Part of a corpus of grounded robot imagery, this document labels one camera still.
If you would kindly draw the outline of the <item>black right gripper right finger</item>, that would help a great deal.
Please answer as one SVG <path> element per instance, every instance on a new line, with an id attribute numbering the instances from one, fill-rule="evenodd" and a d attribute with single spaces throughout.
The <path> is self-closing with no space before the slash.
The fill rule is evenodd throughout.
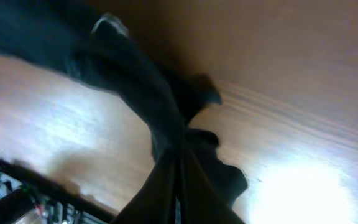
<path id="1" fill-rule="evenodd" d="M 246 191 L 246 177 L 211 149 L 186 147 L 180 155 L 180 220 L 190 224 L 244 224 L 232 206 Z"/>

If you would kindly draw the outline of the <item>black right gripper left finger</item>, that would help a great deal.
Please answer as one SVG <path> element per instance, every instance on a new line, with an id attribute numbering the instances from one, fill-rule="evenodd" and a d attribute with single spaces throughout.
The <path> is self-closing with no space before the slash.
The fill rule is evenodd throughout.
<path id="1" fill-rule="evenodd" d="M 175 222 L 176 155 L 166 152 L 142 188 L 111 221 L 112 224 L 169 224 Z"/>

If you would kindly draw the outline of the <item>black Nike t-shirt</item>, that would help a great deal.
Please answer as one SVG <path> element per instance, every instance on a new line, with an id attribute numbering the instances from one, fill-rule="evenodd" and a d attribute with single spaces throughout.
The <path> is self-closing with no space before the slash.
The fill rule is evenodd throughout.
<path id="1" fill-rule="evenodd" d="M 209 78 L 157 65 L 116 16 L 84 1 L 0 0 L 0 54 L 119 95 L 149 127 L 153 159 L 188 146 L 227 205 L 247 189 L 244 174 L 218 159 L 217 135 L 189 126 L 202 109 L 222 102 Z"/>

